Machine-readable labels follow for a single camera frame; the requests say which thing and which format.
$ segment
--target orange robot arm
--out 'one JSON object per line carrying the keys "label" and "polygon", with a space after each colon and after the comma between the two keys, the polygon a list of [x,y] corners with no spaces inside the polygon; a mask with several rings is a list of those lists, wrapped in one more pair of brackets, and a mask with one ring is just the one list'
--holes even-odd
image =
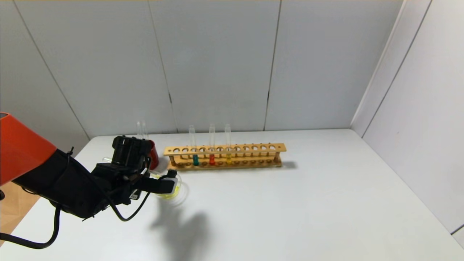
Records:
{"label": "orange robot arm", "polygon": [[15,117],[0,112],[0,186],[42,165],[56,147]]}

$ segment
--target test tube rack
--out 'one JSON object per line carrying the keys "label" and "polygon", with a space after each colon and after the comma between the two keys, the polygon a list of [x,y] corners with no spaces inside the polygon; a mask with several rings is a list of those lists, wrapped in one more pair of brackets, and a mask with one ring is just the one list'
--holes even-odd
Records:
{"label": "test tube rack", "polygon": [[[282,167],[280,152],[287,151],[283,143],[235,144],[230,149],[225,145],[166,147],[164,156],[169,157],[169,169],[176,170],[221,170]],[[215,165],[209,164],[209,155],[215,155]],[[227,154],[231,163],[227,163]],[[199,165],[194,166],[192,156],[198,155]]]}

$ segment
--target glass test tube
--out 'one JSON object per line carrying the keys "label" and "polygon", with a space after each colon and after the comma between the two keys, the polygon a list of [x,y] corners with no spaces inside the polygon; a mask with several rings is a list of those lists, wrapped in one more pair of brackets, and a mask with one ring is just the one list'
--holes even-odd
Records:
{"label": "glass test tube", "polygon": [[[232,149],[231,149],[231,126],[229,124],[226,124],[226,127],[224,128],[224,132],[226,133],[226,151],[230,152]],[[227,164],[232,164],[232,158],[231,158],[230,153],[226,154],[226,162]]]}
{"label": "glass test tube", "polygon": [[214,133],[216,132],[216,128],[214,124],[209,125],[209,150],[211,154],[209,155],[209,164],[215,165],[216,162],[214,161]]}
{"label": "glass test tube", "polygon": [[[188,134],[190,136],[190,146],[192,147],[193,151],[197,151],[197,143],[195,140],[195,127],[193,125],[190,125],[188,127]],[[198,155],[195,154],[192,156],[193,158],[193,164],[194,166],[198,166],[200,162],[198,161]]]}

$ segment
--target white wall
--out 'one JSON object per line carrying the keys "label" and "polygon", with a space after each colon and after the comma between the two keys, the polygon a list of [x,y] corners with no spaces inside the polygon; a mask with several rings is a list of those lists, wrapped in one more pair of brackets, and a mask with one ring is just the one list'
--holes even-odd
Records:
{"label": "white wall", "polygon": [[12,1],[0,1],[0,110],[63,151],[89,141]]}
{"label": "white wall", "polygon": [[176,132],[148,2],[17,4],[90,137]]}
{"label": "white wall", "polygon": [[384,53],[354,116],[351,128],[363,136],[391,86],[431,0],[406,0],[393,27]]}
{"label": "white wall", "polygon": [[266,130],[348,128],[402,1],[283,1]]}
{"label": "white wall", "polygon": [[142,119],[150,133],[348,127],[401,1],[17,5],[92,138],[135,133]]}
{"label": "white wall", "polygon": [[179,131],[262,131],[279,1],[151,1]]}
{"label": "white wall", "polygon": [[453,231],[464,223],[464,1],[432,1],[364,140]]}

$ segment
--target robotic arm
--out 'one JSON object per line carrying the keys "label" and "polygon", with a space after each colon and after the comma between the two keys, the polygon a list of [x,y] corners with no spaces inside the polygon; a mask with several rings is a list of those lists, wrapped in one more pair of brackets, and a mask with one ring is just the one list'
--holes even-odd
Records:
{"label": "robotic arm", "polygon": [[[55,229],[47,243],[35,243],[0,233],[0,240],[30,248],[50,246],[58,234],[61,210],[87,219],[111,207],[122,221],[134,217],[150,193],[171,194],[177,184],[176,171],[160,179],[149,177],[153,143],[135,137],[117,136],[113,140],[111,163],[98,163],[90,173],[71,157],[27,128],[12,115],[0,112],[0,186],[12,181],[26,192],[40,195],[56,207]],[[147,195],[128,218],[121,216],[118,204],[129,205],[141,191]]]}

